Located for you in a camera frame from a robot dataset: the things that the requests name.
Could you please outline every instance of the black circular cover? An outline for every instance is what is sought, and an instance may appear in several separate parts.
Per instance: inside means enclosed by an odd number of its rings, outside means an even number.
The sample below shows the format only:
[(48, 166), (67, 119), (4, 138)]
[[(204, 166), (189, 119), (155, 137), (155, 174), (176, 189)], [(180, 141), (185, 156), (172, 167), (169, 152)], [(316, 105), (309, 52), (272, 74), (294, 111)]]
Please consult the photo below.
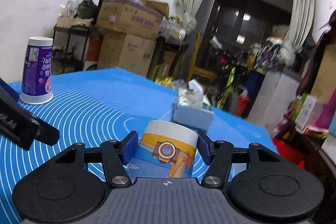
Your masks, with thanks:
[(54, 171), (55, 176), (34, 171), (17, 183), (13, 201), (22, 218), (42, 223), (70, 222), (100, 205), (105, 186), (96, 175), (84, 169)]
[(317, 210), (323, 194), (316, 177), (286, 162), (258, 164), (237, 174), (229, 186), (232, 203), (265, 222), (306, 219)]

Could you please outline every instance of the paper cup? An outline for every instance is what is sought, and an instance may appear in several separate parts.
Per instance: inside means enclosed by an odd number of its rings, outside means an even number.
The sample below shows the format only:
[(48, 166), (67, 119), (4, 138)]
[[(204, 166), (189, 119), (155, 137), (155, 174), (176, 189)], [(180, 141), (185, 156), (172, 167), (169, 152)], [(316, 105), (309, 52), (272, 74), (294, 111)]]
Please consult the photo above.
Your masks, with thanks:
[(198, 135), (189, 128), (165, 121), (150, 121), (127, 173), (136, 177), (190, 178)]
[(51, 92), (52, 52), (52, 38), (29, 37), (20, 95), (24, 103), (41, 105), (53, 98)]

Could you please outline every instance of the screw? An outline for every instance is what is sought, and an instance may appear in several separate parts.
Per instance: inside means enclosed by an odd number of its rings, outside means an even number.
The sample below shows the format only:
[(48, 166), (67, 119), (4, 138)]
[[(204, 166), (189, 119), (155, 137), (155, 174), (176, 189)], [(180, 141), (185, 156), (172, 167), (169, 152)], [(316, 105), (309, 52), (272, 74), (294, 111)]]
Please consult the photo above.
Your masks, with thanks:
[(217, 185), (217, 184), (220, 184), (221, 181), (222, 180), (219, 177), (214, 177), (214, 176), (206, 177), (204, 179), (204, 182), (209, 185)]
[(123, 185), (123, 184), (126, 184), (128, 182), (128, 178), (124, 177), (124, 176), (116, 176), (116, 177), (112, 178), (112, 182), (115, 183), (115, 184)]

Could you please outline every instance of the blue table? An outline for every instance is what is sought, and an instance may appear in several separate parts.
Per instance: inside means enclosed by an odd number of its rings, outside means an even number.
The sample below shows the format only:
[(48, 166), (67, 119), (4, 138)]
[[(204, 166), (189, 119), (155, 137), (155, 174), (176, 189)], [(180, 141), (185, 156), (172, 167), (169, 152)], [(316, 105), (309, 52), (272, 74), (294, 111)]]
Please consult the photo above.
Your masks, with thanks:
[[(21, 90), (19, 82), (11, 86)], [(53, 76), (52, 90), (54, 98), (47, 104), (19, 105), (59, 129), (57, 145), (49, 147), (35, 141), (27, 152), (0, 136), (0, 223), (21, 221), (11, 193), (26, 174), (75, 142), (95, 147), (105, 140), (121, 140), (131, 130), (136, 130), (140, 138), (150, 120), (171, 120), (177, 95), (176, 91), (122, 69)], [(265, 130), (217, 109), (208, 135), (236, 147), (259, 142), (276, 151)], [(104, 180), (101, 164), (90, 164), (89, 170)], [(205, 170), (206, 165), (196, 153), (193, 177), (200, 180)]]

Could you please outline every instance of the starfish illustration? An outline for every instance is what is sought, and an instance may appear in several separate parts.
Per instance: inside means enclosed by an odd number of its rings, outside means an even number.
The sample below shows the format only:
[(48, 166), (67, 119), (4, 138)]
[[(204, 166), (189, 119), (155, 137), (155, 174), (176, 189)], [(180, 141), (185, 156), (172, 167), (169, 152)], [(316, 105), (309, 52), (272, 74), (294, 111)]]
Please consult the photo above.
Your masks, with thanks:
[(187, 151), (187, 158), (182, 160), (187, 165), (187, 171), (191, 167), (193, 168), (193, 157), (189, 154), (189, 151)]

